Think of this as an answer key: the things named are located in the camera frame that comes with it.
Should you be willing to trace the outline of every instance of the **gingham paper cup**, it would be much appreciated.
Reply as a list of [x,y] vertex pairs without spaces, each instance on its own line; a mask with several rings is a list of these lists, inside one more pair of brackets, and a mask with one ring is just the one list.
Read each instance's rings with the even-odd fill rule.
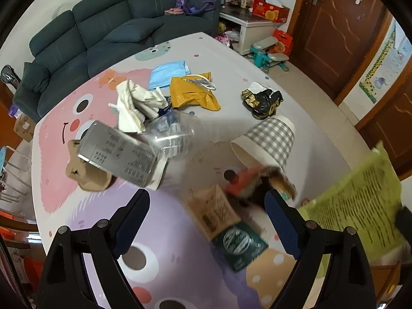
[[271,116],[230,145],[247,167],[273,166],[285,169],[295,141],[295,125],[285,116]]

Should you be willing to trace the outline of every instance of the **transparent plastic container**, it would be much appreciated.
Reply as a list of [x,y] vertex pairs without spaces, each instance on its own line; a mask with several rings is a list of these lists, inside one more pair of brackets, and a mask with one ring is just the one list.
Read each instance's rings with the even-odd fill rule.
[[140,135],[155,151],[167,158],[199,151],[213,140],[211,124],[176,110],[150,122]]

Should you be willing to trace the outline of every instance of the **yellow-green paper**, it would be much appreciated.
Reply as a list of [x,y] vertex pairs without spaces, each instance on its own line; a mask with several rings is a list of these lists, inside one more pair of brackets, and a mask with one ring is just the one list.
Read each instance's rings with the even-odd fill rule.
[[362,165],[298,210],[324,229],[354,227],[371,262],[404,241],[395,227],[400,192],[400,181],[379,143]]

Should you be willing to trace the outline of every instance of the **cartoon eye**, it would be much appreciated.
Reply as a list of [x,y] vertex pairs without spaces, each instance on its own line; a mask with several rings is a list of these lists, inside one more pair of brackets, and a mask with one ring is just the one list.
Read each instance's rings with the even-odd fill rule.
[[124,275],[140,284],[152,281],[159,272],[159,262],[155,254],[141,243],[134,242],[117,261]]
[[197,309],[192,303],[185,299],[170,297],[156,302],[154,309]]
[[92,94],[83,95],[81,98],[79,98],[79,100],[76,101],[75,105],[73,106],[73,114],[79,115],[84,112],[87,108],[89,108],[92,101]]
[[90,128],[93,122],[94,121],[90,120],[84,123],[77,131],[75,139],[82,139],[86,135],[87,130]]

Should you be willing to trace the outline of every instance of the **orange butterfly print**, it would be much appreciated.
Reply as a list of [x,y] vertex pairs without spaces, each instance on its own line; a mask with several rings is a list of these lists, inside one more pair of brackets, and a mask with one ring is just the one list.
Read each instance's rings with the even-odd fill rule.
[[99,85],[109,85],[111,90],[116,90],[119,83],[127,80],[125,76],[116,76],[116,72],[108,69],[106,73],[99,79]]

